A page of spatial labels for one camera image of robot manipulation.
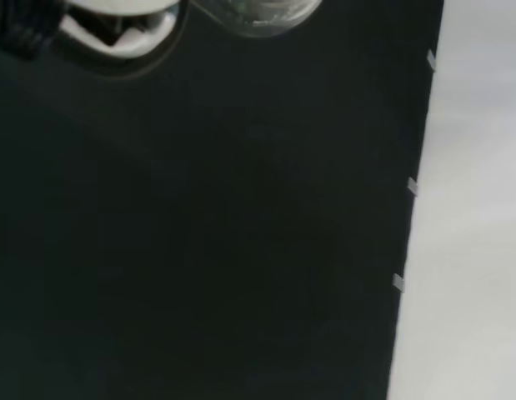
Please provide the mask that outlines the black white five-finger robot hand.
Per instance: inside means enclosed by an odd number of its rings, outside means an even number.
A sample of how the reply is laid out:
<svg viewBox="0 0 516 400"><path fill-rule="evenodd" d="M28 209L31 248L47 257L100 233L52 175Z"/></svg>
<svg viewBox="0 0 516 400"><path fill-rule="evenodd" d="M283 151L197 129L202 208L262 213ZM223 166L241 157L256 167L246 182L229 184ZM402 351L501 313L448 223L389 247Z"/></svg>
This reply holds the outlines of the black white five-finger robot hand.
<svg viewBox="0 0 516 400"><path fill-rule="evenodd" d="M175 32L184 1L0 1L0 49L35 58L62 34L117 60L142 58Z"/></svg>

